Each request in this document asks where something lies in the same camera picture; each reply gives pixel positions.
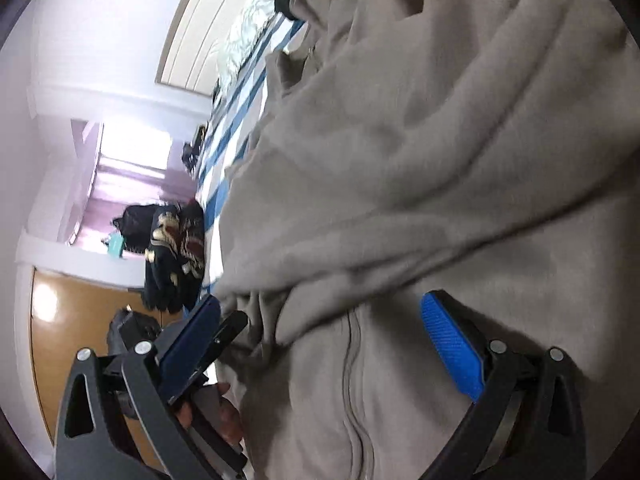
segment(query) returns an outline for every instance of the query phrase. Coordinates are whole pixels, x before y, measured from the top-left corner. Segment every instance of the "pink curtain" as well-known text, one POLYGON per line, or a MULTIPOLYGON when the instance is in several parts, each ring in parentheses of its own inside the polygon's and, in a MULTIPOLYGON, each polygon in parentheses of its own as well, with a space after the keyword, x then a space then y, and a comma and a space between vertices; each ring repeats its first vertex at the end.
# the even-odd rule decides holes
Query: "pink curtain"
POLYGON ((73 245, 106 253, 102 240, 114 231, 111 220, 121 216, 127 205, 188 202, 195 192, 195 181, 182 169, 157 170, 100 155, 73 245))

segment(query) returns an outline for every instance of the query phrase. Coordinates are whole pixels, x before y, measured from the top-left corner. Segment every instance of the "blue textured pad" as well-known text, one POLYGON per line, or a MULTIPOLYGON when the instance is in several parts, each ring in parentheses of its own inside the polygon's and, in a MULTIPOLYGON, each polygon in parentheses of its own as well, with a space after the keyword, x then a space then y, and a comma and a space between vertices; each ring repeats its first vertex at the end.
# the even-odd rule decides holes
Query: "blue textured pad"
POLYGON ((484 390, 482 359, 434 294, 422 298, 422 322, 460 392, 478 402, 484 390))
POLYGON ((180 394, 200 364, 220 326, 220 304, 210 296, 160 363, 158 393, 165 402, 180 394))

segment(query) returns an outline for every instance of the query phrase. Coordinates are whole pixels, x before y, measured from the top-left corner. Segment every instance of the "wooden door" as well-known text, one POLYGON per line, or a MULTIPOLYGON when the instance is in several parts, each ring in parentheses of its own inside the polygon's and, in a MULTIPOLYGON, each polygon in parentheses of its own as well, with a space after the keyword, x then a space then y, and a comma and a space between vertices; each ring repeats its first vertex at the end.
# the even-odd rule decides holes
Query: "wooden door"
MULTIPOLYGON (((139 294, 36 271, 31 302, 31 351, 42 414, 52 441, 76 352, 89 347, 98 355, 107 355, 109 323, 116 311, 127 305, 149 314, 139 294)), ((162 324, 159 313, 152 315, 162 324)), ((162 470, 140 423, 127 419, 127 425, 145 462, 162 470)))

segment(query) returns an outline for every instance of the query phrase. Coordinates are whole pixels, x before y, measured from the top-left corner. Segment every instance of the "plaid bedding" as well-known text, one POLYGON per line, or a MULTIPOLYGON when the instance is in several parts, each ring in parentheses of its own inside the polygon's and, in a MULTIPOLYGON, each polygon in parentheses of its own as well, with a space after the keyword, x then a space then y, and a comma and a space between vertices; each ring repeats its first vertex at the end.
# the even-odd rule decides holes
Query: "plaid bedding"
POLYGON ((302 25, 302 22, 291 22, 280 14, 273 19, 239 73, 228 99, 218 105, 210 122, 197 171, 196 194, 205 215, 207 269, 203 288, 207 291, 222 274, 218 219, 228 193, 225 169, 244 157, 249 133, 264 112, 267 54, 290 44, 302 25))

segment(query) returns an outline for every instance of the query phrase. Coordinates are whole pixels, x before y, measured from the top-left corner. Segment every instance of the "green object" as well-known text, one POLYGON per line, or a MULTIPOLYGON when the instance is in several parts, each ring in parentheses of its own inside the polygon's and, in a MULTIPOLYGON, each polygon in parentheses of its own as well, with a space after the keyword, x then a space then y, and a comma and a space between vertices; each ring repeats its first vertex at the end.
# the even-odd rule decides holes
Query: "green object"
POLYGON ((124 236, 122 236, 119 231, 113 232, 111 236, 109 236, 109 243, 107 244, 107 254, 110 254, 115 258, 121 258, 123 250, 124 236))

